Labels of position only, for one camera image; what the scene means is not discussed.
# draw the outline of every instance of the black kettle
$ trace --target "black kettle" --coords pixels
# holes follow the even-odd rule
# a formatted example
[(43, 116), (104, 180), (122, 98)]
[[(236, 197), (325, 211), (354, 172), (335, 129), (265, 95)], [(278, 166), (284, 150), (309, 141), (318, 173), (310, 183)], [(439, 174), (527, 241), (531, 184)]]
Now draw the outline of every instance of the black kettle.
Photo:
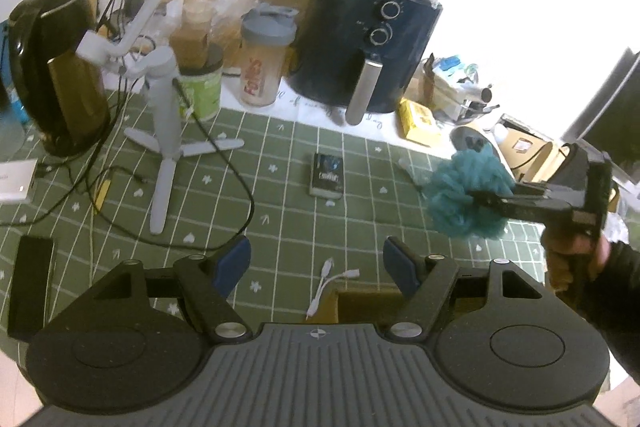
[(110, 121), (100, 71), (76, 55), (94, 27), (89, 0), (23, 0), (9, 15), (14, 86), (55, 156), (89, 149)]

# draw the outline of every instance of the black sleeve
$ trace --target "black sleeve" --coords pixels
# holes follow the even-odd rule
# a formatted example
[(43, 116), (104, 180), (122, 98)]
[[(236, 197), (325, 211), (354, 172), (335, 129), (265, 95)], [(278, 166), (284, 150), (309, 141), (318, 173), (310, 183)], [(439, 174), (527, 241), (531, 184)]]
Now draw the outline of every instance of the black sleeve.
[(640, 253), (611, 245), (609, 261), (585, 288), (581, 307), (620, 365), (640, 383)]

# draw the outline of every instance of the black smartphone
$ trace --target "black smartphone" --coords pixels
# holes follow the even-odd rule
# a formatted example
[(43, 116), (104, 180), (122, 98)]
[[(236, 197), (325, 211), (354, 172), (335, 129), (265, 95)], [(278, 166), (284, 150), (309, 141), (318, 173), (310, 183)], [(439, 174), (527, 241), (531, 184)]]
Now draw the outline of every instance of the black smartphone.
[(7, 334), (12, 339), (31, 342), (47, 323), (54, 252), (55, 244), (49, 237), (20, 238), (9, 292)]

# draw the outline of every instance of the dial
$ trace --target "dial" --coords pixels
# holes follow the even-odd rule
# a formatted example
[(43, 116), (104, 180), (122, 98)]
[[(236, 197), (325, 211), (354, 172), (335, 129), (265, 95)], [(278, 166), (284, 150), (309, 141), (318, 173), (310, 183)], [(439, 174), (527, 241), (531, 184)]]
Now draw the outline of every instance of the dial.
[(387, 20), (391, 20), (400, 15), (400, 10), (400, 5), (396, 1), (387, 1), (380, 7), (380, 15)]
[(391, 35), (386, 28), (375, 28), (369, 33), (369, 41), (374, 46), (382, 46), (382, 44), (386, 44), (390, 38)]

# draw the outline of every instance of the metal screw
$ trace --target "metal screw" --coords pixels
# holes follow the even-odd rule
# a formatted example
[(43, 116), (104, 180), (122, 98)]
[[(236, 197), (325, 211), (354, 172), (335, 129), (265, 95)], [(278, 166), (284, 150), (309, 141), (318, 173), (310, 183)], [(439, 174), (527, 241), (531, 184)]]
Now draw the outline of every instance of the metal screw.
[(246, 328), (238, 322), (224, 322), (216, 326), (216, 335), (223, 339), (236, 339), (246, 333)]
[(412, 339), (422, 333), (422, 328), (412, 322), (398, 322), (391, 326), (391, 334), (401, 339)]

